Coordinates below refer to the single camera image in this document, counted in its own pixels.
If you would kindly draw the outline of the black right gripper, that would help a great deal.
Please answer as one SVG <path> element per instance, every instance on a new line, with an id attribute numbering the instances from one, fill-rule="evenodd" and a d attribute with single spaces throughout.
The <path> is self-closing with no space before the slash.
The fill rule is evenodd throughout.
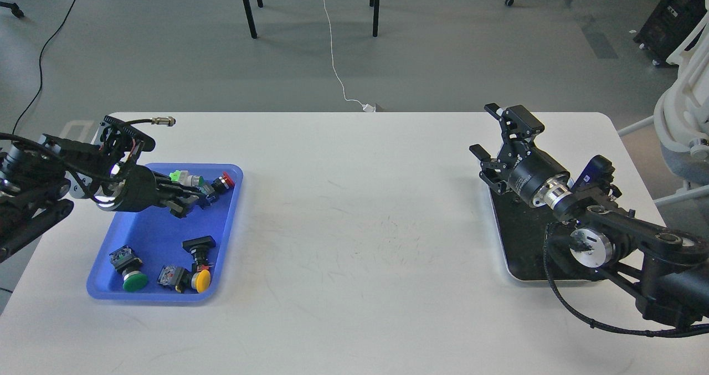
<path id="1" fill-rule="evenodd" d="M 545 126 L 522 105 L 484 105 L 501 128 L 502 145 L 497 158 L 481 145 L 469 146 L 480 161 L 480 178 L 497 195 L 516 193 L 530 207 L 554 208 L 571 195 L 570 174 L 552 156 L 535 148 L 535 138 Z"/>

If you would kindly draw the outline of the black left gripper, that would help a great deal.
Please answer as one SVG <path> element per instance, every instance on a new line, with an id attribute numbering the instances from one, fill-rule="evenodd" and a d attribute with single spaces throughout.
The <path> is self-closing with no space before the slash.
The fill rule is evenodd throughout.
<path id="1" fill-rule="evenodd" d="M 122 213 L 139 213 L 149 207 L 167 208 L 175 218 L 185 218 L 200 198 L 205 198 L 205 194 L 198 187 L 184 186 L 165 174 L 155 175 L 147 167 L 136 166 L 117 184 L 113 195 L 99 196 L 96 205 L 104 211 Z"/>

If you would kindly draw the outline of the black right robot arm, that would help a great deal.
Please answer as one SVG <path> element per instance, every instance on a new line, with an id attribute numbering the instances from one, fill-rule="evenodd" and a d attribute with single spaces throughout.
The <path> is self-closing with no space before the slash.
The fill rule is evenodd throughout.
<path id="1" fill-rule="evenodd" d="M 684 338 L 707 333 L 707 240 L 636 218 L 617 204 L 613 164 L 593 156 L 577 179 L 535 145 L 544 125 L 522 105 L 484 109 L 501 128 L 491 156 L 469 147 L 490 189 L 509 274 L 547 281 L 570 314 L 592 328 L 625 335 Z M 665 330 L 628 330 L 574 309 L 555 278 L 604 281 L 630 294 L 645 320 Z"/>

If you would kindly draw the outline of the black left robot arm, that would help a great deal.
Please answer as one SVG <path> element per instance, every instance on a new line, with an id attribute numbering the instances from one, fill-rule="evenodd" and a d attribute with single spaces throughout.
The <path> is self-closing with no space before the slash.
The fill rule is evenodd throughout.
<path id="1" fill-rule="evenodd" d="M 65 219 L 73 199 L 92 200 L 109 212 L 139 213 L 149 207 L 167 208 L 184 218 L 206 196 L 198 187 L 184 186 L 169 176 L 137 163 L 155 141 L 135 125 L 172 127 L 172 117 L 122 121 L 106 116 L 97 143 L 84 143 L 44 133 L 38 142 L 2 133 L 11 143 L 2 152 L 2 248 L 7 260 Z"/>

